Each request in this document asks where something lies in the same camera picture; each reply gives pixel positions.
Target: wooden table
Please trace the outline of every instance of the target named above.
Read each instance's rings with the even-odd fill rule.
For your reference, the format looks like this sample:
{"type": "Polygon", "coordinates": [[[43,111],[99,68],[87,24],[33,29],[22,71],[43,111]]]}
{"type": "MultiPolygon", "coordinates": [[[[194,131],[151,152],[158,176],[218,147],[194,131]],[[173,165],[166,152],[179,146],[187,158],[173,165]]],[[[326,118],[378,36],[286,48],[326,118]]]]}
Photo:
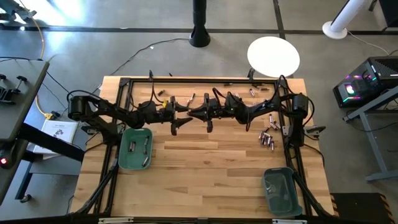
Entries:
{"type": "MultiPolygon", "coordinates": [[[[105,77],[100,96],[116,101],[120,77],[105,77]]],[[[175,96],[184,105],[193,92],[191,107],[203,103],[203,94],[217,87],[222,94],[238,93],[245,104],[262,102],[273,94],[255,90],[252,98],[248,84],[224,87],[222,84],[156,83],[155,92],[166,90],[162,99],[175,96]]],[[[290,79],[295,93],[305,94],[302,79],[290,79]]],[[[134,104],[150,98],[150,83],[135,83],[134,104]]],[[[277,113],[272,113],[278,121],[277,113]]],[[[213,217],[213,218],[273,218],[269,212],[261,177],[268,168],[285,167],[280,131],[271,131],[275,152],[261,147],[258,136],[268,126],[268,114],[254,119],[249,132],[235,119],[214,119],[213,132],[206,132],[206,123],[194,119],[182,126],[177,136],[170,133],[170,124],[146,125],[154,133],[152,163],[146,170],[119,170],[112,216],[114,217],[213,217]]],[[[102,141],[98,136],[87,147],[102,141]]],[[[316,141],[306,143],[318,148],[316,141]]],[[[71,212],[78,210],[93,193],[100,179],[105,146],[86,153],[73,198],[71,212]]],[[[333,213],[325,170],[320,155],[307,147],[301,148],[307,185],[324,209],[333,213]]],[[[302,194],[298,197],[303,207],[302,194]]],[[[108,195],[105,189],[104,206],[108,195]]]]}

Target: white round lamp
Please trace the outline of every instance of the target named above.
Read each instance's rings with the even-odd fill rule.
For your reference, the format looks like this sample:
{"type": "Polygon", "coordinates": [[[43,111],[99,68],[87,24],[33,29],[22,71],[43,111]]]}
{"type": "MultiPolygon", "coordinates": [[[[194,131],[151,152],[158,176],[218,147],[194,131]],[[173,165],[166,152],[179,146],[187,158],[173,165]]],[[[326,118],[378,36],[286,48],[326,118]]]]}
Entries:
{"type": "Polygon", "coordinates": [[[275,78],[292,75],[300,65],[296,48],[278,37],[261,37],[251,43],[248,60],[255,71],[275,78]]]}

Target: computer tower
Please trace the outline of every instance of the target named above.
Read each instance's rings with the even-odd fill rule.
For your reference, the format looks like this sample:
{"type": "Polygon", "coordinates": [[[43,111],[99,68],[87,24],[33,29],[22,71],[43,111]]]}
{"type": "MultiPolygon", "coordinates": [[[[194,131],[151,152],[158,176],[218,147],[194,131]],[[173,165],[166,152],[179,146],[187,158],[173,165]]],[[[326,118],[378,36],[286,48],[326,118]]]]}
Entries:
{"type": "Polygon", "coordinates": [[[340,108],[359,107],[398,85],[398,57],[369,57],[334,87],[340,108]]]}

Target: teal plastic bin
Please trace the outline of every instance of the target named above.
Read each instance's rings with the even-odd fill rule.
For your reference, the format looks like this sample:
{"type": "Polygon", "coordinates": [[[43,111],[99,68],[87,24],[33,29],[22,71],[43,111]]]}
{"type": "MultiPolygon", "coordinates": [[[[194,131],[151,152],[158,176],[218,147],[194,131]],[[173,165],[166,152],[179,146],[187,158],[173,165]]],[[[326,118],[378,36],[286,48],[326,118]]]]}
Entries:
{"type": "Polygon", "coordinates": [[[269,211],[278,217],[294,217],[303,213],[299,205],[293,170],[289,167],[267,169],[262,184],[268,200],[269,211]]]}
{"type": "Polygon", "coordinates": [[[129,170],[142,170],[150,166],[150,160],[152,157],[152,146],[153,137],[152,131],[147,128],[132,129],[129,128],[123,132],[122,141],[119,151],[119,167],[129,170]],[[146,146],[147,154],[144,154],[144,143],[146,137],[149,136],[148,143],[146,146]],[[134,152],[129,152],[130,142],[135,142],[136,146],[134,152]],[[148,161],[145,166],[142,166],[145,159],[148,157],[148,161]]]}

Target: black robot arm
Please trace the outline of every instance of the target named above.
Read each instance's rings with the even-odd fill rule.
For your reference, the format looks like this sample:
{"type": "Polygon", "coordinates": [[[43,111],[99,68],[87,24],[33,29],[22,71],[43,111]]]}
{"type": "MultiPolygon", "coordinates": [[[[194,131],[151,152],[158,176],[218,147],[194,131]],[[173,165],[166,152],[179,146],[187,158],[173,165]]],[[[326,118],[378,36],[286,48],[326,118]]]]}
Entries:
{"type": "Polygon", "coordinates": [[[308,97],[303,94],[289,94],[282,97],[274,95],[270,100],[265,100],[254,106],[246,106],[242,99],[232,95],[230,92],[225,97],[224,105],[221,105],[218,95],[224,97],[217,90],[213,90],[216,98],[209,98],[209,94],[205,93],[203,104],[191,109],[189,116],[207,122],[207,132],[213,130],[213,118],[235,118],[239,124],[245,124],[246,130],[250,128],[251,121],[261,115],[280,111],[284,115],[293,118],[293,123],[289,128],[290,143],[294,146],[301,147],[304,144],[303,120],[308,115],[308,97]],[[292,100],[292,111],[287,111],[282,104],[283,101],[292,100]]]}
{"type": "Polygon", "coordinates": [[[145,123],[170,122],[172,134],[177,135],[177,128],[192,120],[192,118],[175,118],[175,112],[184,111],[188,111],[188,108],[179,105],[174,96],[170,98],[170,102],[166,101],[159,110],[156,109],[156,104],[153,101],[147,101],[140,104],[135,111],[125,110],[98,97],[74,96],[69,100],[68,117],[74,121],[86,122],[101,132],[104,143],[107,143],[113,139],[120,140],[120,135],[117,125],[106,122],[100,117],[101,115],[121,120],[134,129],[142,128],[145,123]],[[96,108],[95,111],[91,109],[92,105],[96,108]]]}

